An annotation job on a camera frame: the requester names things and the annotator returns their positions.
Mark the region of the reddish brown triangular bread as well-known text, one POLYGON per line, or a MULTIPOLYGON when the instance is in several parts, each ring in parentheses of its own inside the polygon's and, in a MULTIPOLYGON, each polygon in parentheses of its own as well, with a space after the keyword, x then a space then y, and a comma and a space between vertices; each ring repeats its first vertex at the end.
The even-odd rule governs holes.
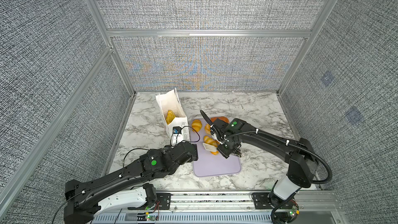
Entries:
POLYGON ((225 116, 220 116, 220 117, 212 117, 210 120, 212 122, 215 122, 217 119, 224 121, 225 123, 230 123, 229 119, 225 116))

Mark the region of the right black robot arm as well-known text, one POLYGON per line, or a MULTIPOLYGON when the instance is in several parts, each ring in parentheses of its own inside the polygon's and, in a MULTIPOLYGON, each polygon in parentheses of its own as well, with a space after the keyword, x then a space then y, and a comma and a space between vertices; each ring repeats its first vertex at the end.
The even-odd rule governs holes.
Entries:
POLYGON ((268 194, 271 206, 276 207, 300 189, 311 187, 319 161, 308 141, 300 143, 282 138, 237 118, 230 123, 215 119, 210 124, 210 133, 220 142, 217 150, 225 158, 231 155, 241 157, 240 148, 244 143, 271 153, 288 164, 288 172, 274 184, 268 194))

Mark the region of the white paper gift bag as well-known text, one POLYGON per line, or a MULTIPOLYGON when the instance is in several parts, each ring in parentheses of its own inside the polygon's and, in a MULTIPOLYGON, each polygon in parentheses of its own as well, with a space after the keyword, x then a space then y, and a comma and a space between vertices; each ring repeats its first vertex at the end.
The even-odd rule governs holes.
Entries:
POLYGON ((169 136, 169 138, 173 135, 173 128, 180 127, 185 128, 181 131, 181 134, 178 135, 177 141, 189 141, 190 134, 188 126, 188 118, 185 112, 182 109, 182 105, 180 99, 178 97, 177 89, 164 93, 157 94, 155 96, 156 102, 161 112, 162 121, 165 126, 165 130, 169 136))

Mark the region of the small round croissant top left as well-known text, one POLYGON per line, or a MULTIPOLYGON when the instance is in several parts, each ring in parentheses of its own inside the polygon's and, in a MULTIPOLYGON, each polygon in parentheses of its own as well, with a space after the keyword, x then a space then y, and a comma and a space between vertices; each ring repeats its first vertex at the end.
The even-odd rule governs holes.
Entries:
POLYGON ((196 132, 200 132, 201 129, 202 129, 202 127, 203 127, 203 124, 202 124, 201 120, 195 119, 195 120, 193 120, 193 122, 192 122, 192 124, 191 124, 191 127, 192 127, 196 132))

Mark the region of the lavender plastic tray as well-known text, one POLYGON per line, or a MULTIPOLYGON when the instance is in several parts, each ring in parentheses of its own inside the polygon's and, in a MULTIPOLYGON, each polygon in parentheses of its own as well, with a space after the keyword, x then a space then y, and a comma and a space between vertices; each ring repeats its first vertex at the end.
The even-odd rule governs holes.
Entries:
POLYGON ((238 174, 241 172, 241 162, 239 157, 230 156, 228 159, 224 158, 220 153, 213 155, 206 151, 202 145, 204 136, 210 136, 205 133, 205 126, 207 122, 203 118, 197 118, 201 120, 203 127, 200 132, 196 132, 193 129, 190 130, 191 141, 197 141, 198 155, 197 161, 193 162, 193 173, 197 177, 208 177, 208 176, 220 176, 238 174))

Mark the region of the round flaky bun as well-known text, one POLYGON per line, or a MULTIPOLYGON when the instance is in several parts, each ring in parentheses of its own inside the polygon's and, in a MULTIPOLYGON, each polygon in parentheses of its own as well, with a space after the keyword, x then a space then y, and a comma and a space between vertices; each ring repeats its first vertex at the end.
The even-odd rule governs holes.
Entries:
POLYGON ((204 130, 205 130, 205 133, 206 133, 207 135, 211 135, 211 125, 210 125, 210 124, 207 124, 207 125, 205 126, 204 130))

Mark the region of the aluminium front rail frame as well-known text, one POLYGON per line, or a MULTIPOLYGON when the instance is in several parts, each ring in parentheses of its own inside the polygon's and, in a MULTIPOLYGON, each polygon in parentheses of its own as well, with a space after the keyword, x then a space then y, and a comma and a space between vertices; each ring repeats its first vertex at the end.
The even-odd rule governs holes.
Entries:
POLYGON ((128 210, 128 200, 135 190, 109 197, 106 209, 95 214, 92 224, 347 224, 349 221, 331 191, 304 190, 292 209, 256 210, 251 198, 254 192, 161 190, 170 193, 169 210, 128 210))

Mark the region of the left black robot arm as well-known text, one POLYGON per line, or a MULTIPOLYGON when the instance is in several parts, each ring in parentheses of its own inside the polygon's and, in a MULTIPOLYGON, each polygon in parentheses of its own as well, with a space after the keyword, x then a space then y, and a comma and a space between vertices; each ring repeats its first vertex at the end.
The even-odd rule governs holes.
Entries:
POLYGON ((65 184, 66 207, 63 219, 66 224, 85 224, 100 211, 99 202, 121 190, 158 178, 173 175, 177 169, 198 160, 198 148, 190 142, 180 142, 172 147, 149 149, 122 169, 87 182, 70 180, 65 184))

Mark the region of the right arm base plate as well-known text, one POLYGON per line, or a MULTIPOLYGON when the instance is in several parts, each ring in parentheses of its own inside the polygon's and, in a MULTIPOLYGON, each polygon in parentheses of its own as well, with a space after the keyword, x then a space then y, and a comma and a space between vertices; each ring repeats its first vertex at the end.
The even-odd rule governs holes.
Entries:
MULTIPOLYGON (((268 195, 269 195, 268 191, 254 192, 251 194, 251 198, 256 210, 265 210, 265 209, 272 210, 276 205, 282 202, 279 201, 278 199, 271 201, 268 195)), ((293 199, 284 204, 283 206, 281 206, 279 209, 292 209, 294 206, 297 207, 298 205, 293 199)))

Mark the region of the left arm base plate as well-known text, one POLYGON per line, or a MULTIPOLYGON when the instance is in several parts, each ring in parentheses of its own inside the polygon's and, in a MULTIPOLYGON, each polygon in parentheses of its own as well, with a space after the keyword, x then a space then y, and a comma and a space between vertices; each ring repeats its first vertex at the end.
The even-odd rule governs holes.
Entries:
POLYGON ((150 210, 154 211, 154 207, 158 206, 159 210, 169 210, 171 205, 171 196, 170 193, 157 193, 155 199, 151 199, 149 202, 145 203, 141 207, 128 207, 128 210, 150 210))

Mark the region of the large croissant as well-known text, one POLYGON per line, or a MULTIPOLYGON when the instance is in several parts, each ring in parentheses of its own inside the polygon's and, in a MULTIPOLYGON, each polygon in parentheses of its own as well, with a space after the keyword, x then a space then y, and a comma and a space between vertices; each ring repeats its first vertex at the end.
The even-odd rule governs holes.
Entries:
POLYGON ((172 110, 168 110, 165 118, 166 124, 167 125, 171 124, 175 118, 176 118, 175 113, 172 110))

